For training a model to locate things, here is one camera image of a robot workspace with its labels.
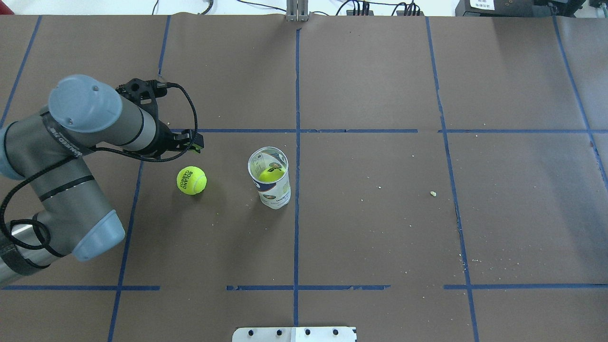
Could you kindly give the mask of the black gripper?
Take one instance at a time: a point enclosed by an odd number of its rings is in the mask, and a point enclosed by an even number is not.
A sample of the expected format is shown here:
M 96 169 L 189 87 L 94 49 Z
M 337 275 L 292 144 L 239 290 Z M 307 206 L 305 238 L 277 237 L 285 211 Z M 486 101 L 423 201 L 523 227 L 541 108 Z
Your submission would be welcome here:
M 165 152 L 191 150 L 200 153 L 204 149 L 204 137 L 196 129 L 172 132 L 169 127 L 158 123 L 158 131 L 152 142 L 152 158 L 160 160 Z

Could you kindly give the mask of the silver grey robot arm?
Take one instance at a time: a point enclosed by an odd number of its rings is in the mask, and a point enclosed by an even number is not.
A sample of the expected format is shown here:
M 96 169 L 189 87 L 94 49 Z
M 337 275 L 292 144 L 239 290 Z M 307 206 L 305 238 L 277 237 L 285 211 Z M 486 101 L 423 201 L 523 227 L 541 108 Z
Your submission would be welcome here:
M 85 163 L 95 152 L 140 162 L 171 162 L 204 147 L 194 126 L 172 132 L 158 103 L 176 83 L 134 78 L 112 87 L 86 75 L 63 78 L 37 114 L 1 130 L 1 174 L 18 181 L 1 202 L 1 286 L 68 255 L 89 261 L 126 236 Z

